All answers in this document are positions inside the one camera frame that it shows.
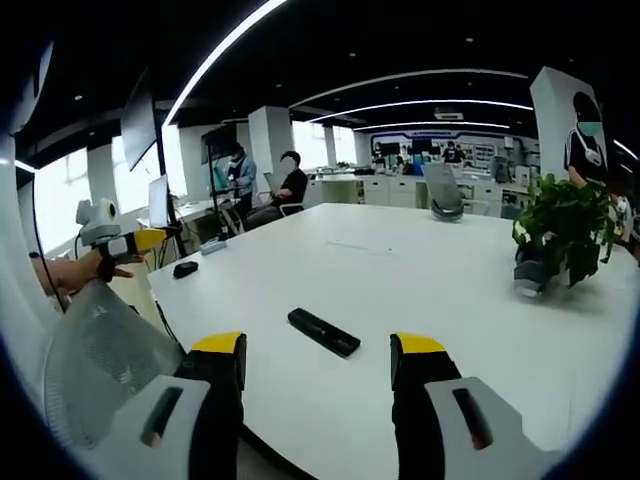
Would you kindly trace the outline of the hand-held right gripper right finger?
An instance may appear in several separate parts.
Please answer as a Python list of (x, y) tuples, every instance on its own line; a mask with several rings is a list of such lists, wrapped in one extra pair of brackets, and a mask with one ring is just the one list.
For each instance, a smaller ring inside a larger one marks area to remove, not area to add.
[(541, 479), (546, 452), (522, 415), (477, 377), (464, 377), (442, 344), (390, 336), (400, 479)]

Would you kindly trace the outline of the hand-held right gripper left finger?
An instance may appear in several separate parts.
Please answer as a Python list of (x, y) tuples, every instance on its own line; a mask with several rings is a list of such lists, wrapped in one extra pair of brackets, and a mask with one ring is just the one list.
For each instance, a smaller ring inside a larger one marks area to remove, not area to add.
[(247, 337), (196, 342), (117, 411), (97, 455), (101, 479), (235, 479), (244, 409)]

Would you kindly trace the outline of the person's left hand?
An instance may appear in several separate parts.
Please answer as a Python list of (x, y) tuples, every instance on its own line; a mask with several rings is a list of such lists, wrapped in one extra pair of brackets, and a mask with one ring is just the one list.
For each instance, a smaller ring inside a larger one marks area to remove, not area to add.
[(105, 262), (98, 250), (92, 250), (77, 260), (46, 260), (42, 265), (40, 283), (48, 295), (72, 294), (99, 278), (99, 267)]

